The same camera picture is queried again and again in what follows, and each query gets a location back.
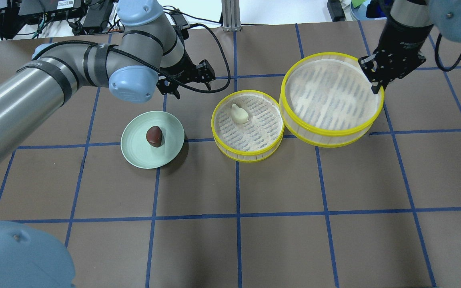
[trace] round lid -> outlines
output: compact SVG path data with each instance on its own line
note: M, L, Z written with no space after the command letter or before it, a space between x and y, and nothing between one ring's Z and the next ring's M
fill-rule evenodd
M232 93L216 106L212 128L216 141L225 149L252 155L275 145L282 138L284 123L273 98L260 91L244 90Z
M158 126L163 133L161 146L153 147L147 141L147 131ZM124 129L120 148L124 158L138 168L152 169L172 161L184 143L184 129L172 114L150 111L134 118Z
M285 82L289 108L306 124L341 131L369 122L381 107L382 95L351 56L320 53L293 66Z

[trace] black band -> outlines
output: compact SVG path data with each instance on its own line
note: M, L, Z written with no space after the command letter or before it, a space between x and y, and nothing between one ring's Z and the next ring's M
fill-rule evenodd
M88 46L88 48L86 48L86 51L84 52L84 55L83 55L83 71L84 71L84 77L86 78L88 83L90 83L90 86L96 87L97 85L94 84L94 82L90 78L90 73L88 72L88 54L90 54L90 50L93 47L94 46Z
M106 69L106 62L108 60L108 52L110 51L110 47L115 45L109 44L99 44L97 49L95 50L95 62L94 62L94 72L95 72L95 80L97 81L97 86L107 87L108 84L108 71Z
M130 31L127 31L126 33L124 33L124 35L122 37L125 37L128 34L139 34L139 35L146 36L146 37L158 42L159 46L161 46L162 51L165 50L165 47L163 47L163 43L161 43L161 40L159 40L156 36L154 36L154 35L152 35L150 33L147 33L147 32L144 32L144 31L139 31L139 30L130 30Z
M167 55L168 53L172 52L172 50L174 50L175 46L177 45L177 38L178 37L176 36L174 44L172 45L172 47L170 49L168 49L168 51L163 53L163 56Z
M60 58L58 57L54 57L54 56L44 56L42 57L43 58L51 58L51 59L54 59L60 63L62 63L63 65L65 65L65 67L67 67L71 72L72 72L72 75L74 75L74 78L76 79L76 85L77 85L77 89L79 89L79 78L77 77L77 74L75 73L74 69L72 69L72 66L70 66L69 64L67 64L67 62L61 60Z
M55 64L51 64L49 62L42 60L35 60L24 65L17 72L20 72L27 68L39 69L47 73L49 76L53 77L53 79L59 84L60 88L62 88L62 91L64 93L64 104L70 99L70 97L72 96L72 88L70 86L70 82L64 75L64 73L62 73L61 69L58 68Z

